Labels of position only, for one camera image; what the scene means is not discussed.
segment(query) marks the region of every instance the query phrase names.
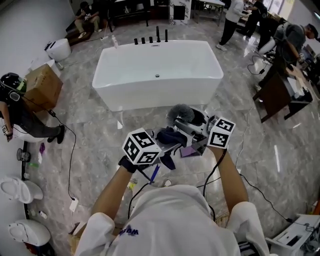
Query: white t-shirt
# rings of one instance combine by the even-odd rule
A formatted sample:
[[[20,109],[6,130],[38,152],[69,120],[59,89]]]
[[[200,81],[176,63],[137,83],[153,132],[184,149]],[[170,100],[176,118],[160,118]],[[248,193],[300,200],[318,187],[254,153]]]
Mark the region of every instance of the white t-shirt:
[[[225,18],[231,22],[238,23],[239,19],[245,16],[245,14],[242,13],[244,7],[244,0],[232,0],[229,9],[226,12]]]
[[[104,213],[92,215],[75,256],[240,256],[238,242],[250,242],[259,255],[269,255],[252,203],[237,204],[227,228],[221,228],[210,219],[200,191],[189,185],[146,192],[116,238],[114,228]]]

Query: bathtub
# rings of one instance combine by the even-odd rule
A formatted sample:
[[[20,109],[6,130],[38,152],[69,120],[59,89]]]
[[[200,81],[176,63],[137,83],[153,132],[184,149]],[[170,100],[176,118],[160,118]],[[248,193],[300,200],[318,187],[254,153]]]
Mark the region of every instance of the bathtub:
[[[205,105],[223,76],[208,42],[170,40],[104,49],[92,86],[111,111]]]

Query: white toilet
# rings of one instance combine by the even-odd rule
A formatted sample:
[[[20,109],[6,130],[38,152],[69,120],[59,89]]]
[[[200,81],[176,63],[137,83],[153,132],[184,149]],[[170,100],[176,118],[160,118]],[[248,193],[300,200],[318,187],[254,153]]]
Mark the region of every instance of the white toilet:
[[[0,180],[0,191],[9,199],[17,199],[24,204],[31,203],[34,199],[42,199],[44,194],[39,186],[31,181],[22,181],[15,177],[5,177]]]
[[[21,219],[8,226],[10,237],[17,242],[28,243],[34,246],[43,246],[50,240],[48,229],[39,222],[31,219]]]

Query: brown table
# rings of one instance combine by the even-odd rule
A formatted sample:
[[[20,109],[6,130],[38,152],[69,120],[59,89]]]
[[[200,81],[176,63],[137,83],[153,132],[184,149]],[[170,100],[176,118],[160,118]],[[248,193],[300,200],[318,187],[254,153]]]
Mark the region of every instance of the brown table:
[[[286,106],[288,106],[290,110],[290,113],[284,116],[284,119],[287,120],[312,102],[291,97],[289,93],[291,87],[288,77],[299,77],[305,84],[308,83],[298,68],[294,67],[293,71],[287,68],[286,74],[280,75],[276,73],[266,85],[252,97],[254,101],[258,98],[261,99],[266,110],[266,115],[261,118],[261,123],[268,120]]]

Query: white bottle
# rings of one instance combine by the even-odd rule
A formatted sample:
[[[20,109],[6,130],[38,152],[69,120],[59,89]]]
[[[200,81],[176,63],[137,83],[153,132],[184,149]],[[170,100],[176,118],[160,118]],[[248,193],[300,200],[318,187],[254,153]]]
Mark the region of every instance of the white bottle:
[[[111,36],[114,48],[118,48],[118,41],[114,35]]]

